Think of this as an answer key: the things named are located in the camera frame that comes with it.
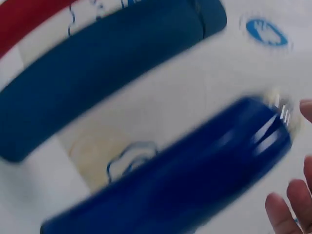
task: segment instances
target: red stripe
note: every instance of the red stripe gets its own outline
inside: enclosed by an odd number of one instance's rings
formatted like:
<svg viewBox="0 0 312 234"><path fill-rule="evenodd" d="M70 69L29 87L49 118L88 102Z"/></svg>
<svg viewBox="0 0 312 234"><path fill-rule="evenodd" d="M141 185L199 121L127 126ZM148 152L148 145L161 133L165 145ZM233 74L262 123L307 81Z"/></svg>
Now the red stripe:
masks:
<svg viewBox="0 0 312 234"><path fill-rule="evenodd" d="M7 0L0 5L0 58L41 23L76 0Z"/></svg>

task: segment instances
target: dark blue bottle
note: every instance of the dark blue bottle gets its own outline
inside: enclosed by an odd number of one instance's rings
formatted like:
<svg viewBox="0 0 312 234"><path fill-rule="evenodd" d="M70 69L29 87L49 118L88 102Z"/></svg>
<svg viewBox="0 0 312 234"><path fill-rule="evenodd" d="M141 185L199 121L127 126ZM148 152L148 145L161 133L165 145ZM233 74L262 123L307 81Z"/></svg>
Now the dark blue bottle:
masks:
<svg viewBox="0 0 312 234"><path fill-rule="evenodd" d="M0 93L0 155L22 161L70 121L226 22L219 0L143 0L81 30Z"/></svg>
<svg viewBox="0 0 312 234"><path fill-rule="evenodd" d="M290 149L294 129L288 99L242 97L41 233L187 233L262 178Z"/></svg>

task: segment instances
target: blue printed design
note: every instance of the blue printed design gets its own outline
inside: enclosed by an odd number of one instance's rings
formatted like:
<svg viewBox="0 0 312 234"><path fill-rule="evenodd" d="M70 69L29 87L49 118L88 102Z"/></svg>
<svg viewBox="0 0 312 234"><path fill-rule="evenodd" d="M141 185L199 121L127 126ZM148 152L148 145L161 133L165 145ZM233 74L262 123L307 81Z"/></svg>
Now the blue printed design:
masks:
<svg viewBox="0 0 312 234"><path fill-rule="evenodd" d="M286 36L266 19L250 19L246 23L248 33L258 42L268 46L286 46Z"/></svg>
<svg viewBox="0 0 312 234"><path fill-rule="evenodd" d="M127 6L133 5L137 2L139 2L140 0L121 0L121 7L125 8Z"/></svg>
<svg viewBox="0 0 312 234"><path fill-rule="evenodd" d="M98 0L89 0L90 4L97 9L96 20L100 20L103 15L104 5Z"/></svg>
<svg viewBox="0 0 312 234"><path fill-rule="evenodd" d="M70 12L70 14L72 15L72 18L73 18L72 22L68 26L68 36L70 37L72 35L71 29L72 29L72 27L76 23L76 15L75 15L71 5L69 6L69 12Z"/></svg>
<svg viewBox="0 0 312 234"><path fill-rule="evenodd" d="M128 174L157 154L158 149L154 142L139 141L130 144L107 164L108 182L111 183L114 179Z"/></svg>

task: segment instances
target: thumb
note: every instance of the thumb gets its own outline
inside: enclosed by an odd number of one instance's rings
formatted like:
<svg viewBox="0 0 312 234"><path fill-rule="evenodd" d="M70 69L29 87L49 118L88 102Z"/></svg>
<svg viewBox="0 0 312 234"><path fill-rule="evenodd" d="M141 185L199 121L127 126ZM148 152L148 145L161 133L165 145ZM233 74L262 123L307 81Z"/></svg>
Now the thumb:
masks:
<svg viewBox="0 0 312 234"><path fill-rule="evenodd" d="M301 100L300 111L308 121L312 122L312 99Z"/></svg>

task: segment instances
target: finger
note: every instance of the finger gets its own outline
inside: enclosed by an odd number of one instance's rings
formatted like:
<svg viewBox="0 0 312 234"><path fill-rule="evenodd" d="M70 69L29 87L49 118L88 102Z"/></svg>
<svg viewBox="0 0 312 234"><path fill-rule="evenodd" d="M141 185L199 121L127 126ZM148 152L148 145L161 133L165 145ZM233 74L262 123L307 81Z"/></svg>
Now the finger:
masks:
<svg viewBox="0 0 312 234"><path fill-rule="evenodd" d="M302 115L310 122L312 122L312 100L304 99L300 101L300 111Z"/></svg>
<svg viewBox="0 0 312 234"><path fill-rule="evenodd" d="M275 193L269 194L265 201L265 208L275 234L302 234L281 196Z"/></svg>
<svg viewBox="0 0 312 234"><path fill-rule="evenodd" d="M307 180L307 185L310 190L312 191L312 156L306 156L304 160L304 168L303 168L304 176Z"/></svg>
<svg viewBox="0 0 312 234"><path fill-rule="evenodd" d="M287 196L303 231L312 232L312 198L306 183L300 179L292 180L287 188Z"/></svg>

